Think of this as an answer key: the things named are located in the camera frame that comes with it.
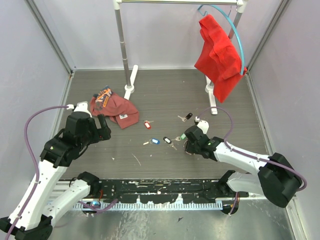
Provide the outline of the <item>large metal keyring with clips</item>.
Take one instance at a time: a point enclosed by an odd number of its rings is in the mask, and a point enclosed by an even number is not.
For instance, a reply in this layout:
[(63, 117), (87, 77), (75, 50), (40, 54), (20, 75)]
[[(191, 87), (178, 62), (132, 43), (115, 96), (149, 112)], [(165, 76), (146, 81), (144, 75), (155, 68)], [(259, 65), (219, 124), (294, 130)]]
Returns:
[(199, 153), (199, 148), (197, 145), (195, 145), (194, 143), (190, 142), (189, 140), (186, 140), (184, 142), (184, 151), (188, 154), (188, 155), (196, 155)]

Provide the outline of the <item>key with green tag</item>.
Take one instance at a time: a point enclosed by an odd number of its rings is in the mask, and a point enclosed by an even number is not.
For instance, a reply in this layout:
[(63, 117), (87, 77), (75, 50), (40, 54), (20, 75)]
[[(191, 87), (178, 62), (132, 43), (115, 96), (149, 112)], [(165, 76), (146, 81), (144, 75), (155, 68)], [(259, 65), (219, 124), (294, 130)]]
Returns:
[(173, 140), (179, 142), (184, 140), (185, 138), (186, 138), (186, 135), (183, 133), (180, 136), (175, 137)]

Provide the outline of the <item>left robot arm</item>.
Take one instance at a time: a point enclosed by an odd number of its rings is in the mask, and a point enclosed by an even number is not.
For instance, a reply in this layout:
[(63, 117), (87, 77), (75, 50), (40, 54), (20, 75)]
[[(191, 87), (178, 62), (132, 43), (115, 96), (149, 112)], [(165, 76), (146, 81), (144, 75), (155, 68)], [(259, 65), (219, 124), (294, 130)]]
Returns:
[(24, 126), (24, 140), (35, 166), (35, 175), (15, 210), (0, 220), (0, 229), (6, 233), (7, 240), (10, 236), (16, 240), (47, 240), (57, 222), (77, 202), (85, 197), (95, 198), (101, 191), (100, 179), (85, 171), (49, 202), (56, 184), (71, 163), (80, 158), (89, 145), (111, 138), (105, 117), (97, 116), (98, 128), (86, 101), (65, 105), (64, 109), (72, 110), (72, 113), (67, 117), (65, 127), (45, 143), (40, 160), (35, 159), (28, 139), (32, 119), (29, 118)]

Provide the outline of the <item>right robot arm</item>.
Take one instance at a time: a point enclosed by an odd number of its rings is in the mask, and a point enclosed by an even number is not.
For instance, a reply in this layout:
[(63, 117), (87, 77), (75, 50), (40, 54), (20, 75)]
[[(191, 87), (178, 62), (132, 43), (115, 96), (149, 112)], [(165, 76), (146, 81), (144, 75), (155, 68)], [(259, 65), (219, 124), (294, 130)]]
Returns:
[(219, 180), (219, 191), (225, 197), (235, 192), (263, 195), (274, 205), (285, 208), (305, 181), (280, 153), (271, 156), (236, 147), (219, 137), (209, 138), (198, 126), (185, 132), (185, 151), (205, 159), (233, 165), (244, 173), (227, 172)]

